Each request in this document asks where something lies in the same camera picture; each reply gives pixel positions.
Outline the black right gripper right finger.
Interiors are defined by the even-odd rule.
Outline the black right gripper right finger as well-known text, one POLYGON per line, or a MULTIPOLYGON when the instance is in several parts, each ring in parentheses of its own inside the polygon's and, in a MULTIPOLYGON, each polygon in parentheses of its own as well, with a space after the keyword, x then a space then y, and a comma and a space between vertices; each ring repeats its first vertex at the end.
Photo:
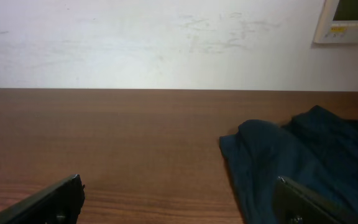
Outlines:
POLYGON ((284 176, 277 178, 272 209, 277 223, 358 224, 358 215, 284 176))

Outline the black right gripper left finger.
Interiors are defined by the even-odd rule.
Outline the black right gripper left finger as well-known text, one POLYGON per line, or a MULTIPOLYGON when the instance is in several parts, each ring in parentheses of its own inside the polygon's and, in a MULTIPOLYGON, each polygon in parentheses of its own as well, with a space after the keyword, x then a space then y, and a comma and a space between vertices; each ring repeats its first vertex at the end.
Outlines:
POLYGON ((0 212, 0 224, 76 224, 85 202, 78 174, 27 197, 0 212))

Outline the dark navy blue shorts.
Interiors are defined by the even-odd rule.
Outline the dark navy blue shorts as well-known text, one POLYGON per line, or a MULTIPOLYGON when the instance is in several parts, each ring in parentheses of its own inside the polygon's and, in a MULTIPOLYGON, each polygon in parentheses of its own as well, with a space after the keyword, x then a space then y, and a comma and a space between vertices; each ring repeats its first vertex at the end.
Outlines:
POLYGON ((249 223, 275 223, 277 179, 288 177, 358 214, 358 120, 315 106, 287 123, 250 119, 219 147, 249 223))

